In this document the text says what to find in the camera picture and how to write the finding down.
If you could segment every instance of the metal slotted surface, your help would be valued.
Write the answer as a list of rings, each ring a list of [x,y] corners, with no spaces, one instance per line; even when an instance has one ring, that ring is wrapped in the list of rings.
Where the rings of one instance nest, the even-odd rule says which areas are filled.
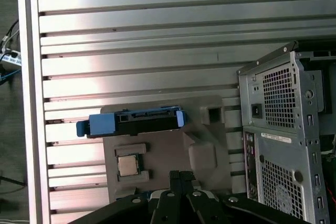
[[[303,219],[301,188],[293,183],[292,172],[268,160],[261,172],[265,204]]]
[[[108,203],[102,139],[75,127],[105,105],[221,95],[239,153],[236,70],[293,38],[335,34],[335,3],[19,0],[30,219],[68,223]],[[243,160],[230,155],[234,193],[246,190]]]
[[[291,71],[285,67],[263,76],[265,113],[268,125],[294,128],[295,94]]]

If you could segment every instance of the slot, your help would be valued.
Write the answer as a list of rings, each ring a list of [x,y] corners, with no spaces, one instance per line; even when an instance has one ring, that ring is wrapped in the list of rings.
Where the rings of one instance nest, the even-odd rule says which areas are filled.
[[[313,115],[307,115],[308,126],[314,126]]]
[[[251,111],[252,111],[253,118],[263,118],[262,117],[262,107],[263,106],[260,103],[251,105]]]
[[[209,109],[210,123],[220,122],[221,117],[222,117],[222,108]]]
[[[317,198],[317,207],[319,209],[322,209],[323,208],[323,200],[322,200],[322,197],[318,197]]]
[[[317,154],[316,152],[313,152],[313,164],[317,164]]]
[[[316,186],[320,186],[321,185],[320,175],[318,175],[318,174],[315,175],[315,185]]]

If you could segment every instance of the perforated metal panel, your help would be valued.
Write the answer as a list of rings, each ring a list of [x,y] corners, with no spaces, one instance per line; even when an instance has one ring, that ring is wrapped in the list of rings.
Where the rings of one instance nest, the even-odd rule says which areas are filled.
[[[292,172],[267,160],[261,170],[265,204],[303,219],[301,188],[293,183]]]
[[[263,87],[267,124],[294,128],[295,98],[289,68],[264,75]]]

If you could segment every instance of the white cable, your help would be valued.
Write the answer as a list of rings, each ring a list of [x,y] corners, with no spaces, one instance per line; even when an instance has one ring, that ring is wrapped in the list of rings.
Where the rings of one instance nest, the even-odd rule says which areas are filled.
[[[328,155],[328,154],[335,153],[335,150],[336,150],[336,134],[335,134],[334,139],[332,141],[332,145],[333,145],[333,147],[332,147],[331,150],[321,152],[321,155]]]
[[[19,31],[20,31],[20,29],[17,29],[16,32],[15,32],[13,35],[11,35],[9,38],[6,39],[6,42],[4,43],[4,45],[3,45],[3,47],[2,47],[2,53],[3,53],[3,54],[4,54],[5,51],[6,51],[6,45],[8,44],[8,42],[9,42],[12,38],[14,38],[14,36],[17,35],[17,33],[18,33]]]
[[[25,222],[5,222],[5,221],[0,221],[0,224],[20,224],[20,223],[25,223]]]
[[[5,219],[0,219],[0,221],[10,221],[10,222],[29,222],[29,220],[5,220]]]

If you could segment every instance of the cable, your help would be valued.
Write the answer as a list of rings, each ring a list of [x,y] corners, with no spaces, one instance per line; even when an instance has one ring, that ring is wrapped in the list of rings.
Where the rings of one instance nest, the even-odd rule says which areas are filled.
[[[16,35],[19,31],[20,31],[20,29],[17,29],[16,32],[15,32],[13,35],[11,35],[9,38],[6,39],[6,42],[5,42],[5,44],[3,45],[3,47],[2,47],[2,53],[3,53],[3,54],[4,54],[5,51],[6,51],[6,45],[8,44],[8,42],[9,42],[13,37],[15,37],[15,35]]]
[[[6,33],[6,35],[9,35],[9,36],[12,35],[12,31],[13,31],[15,25],[16,25],[18,22],[19,22],[19,19],[17,19],[17,20],[12,24],[12,26],[10,27],[10,29],[8,30],[8,32]]]
[[[2,48],[2,44],[4,43],[4,41],[8,38],[8,36],[12,36],[12,31],[15,27],[15,25],[19,22],[19,20],[17,19],[10,27],[10,29],[7,31],[5,37],[0,41],[0,48]]]
[[[18,189],[12,190],[12,191],[6,191],[4,193],[0,193],[0,195],[16,193],[17,191],[21,191],[22,189],[25,189],[25,188],[26,188],[26,186],[23,186],[23,187],[20,187]]]
[[[7,74],[7,75],[5,75],[5,76],[2,76],[2,77],[0,78],[0,80],[6,79],[6,78],[9,77],[9,76],[12,76],[12,75],[14,75],[14,74],[16,74],[16,73],[19,73],[20,71],[21,71],[21,69],[15,70],[14,72],[11,72],[11,73],[9,73],[9,74]]]
[[[29,220],[5,220],[5,219],[0,219],[0,221],[10,221],[10,222],[29,222]]]
[[[330,197],[331,197],[331,199],[332,199],[332,201],[334,201],[334,203],[335,203],[335,209],[336,209],[336,199],[334,198],[334,195],[332,194],[332,191],[330,190],[330,188],[328,187],[328,183],[326,182],[325,183],[326,185],[326,189],[327,189],[327,191],[328,191],[328,193],[330,194]]]
[[[335,154],[336,153],[336,134],[334,136],[334,139],[332,141],[332,149],[328,151],[321,152],[321,155],[328,155],[328,154]]]
[[[6,222],[6,221],[0,221],[0,224],[18,224],[17,222]]]

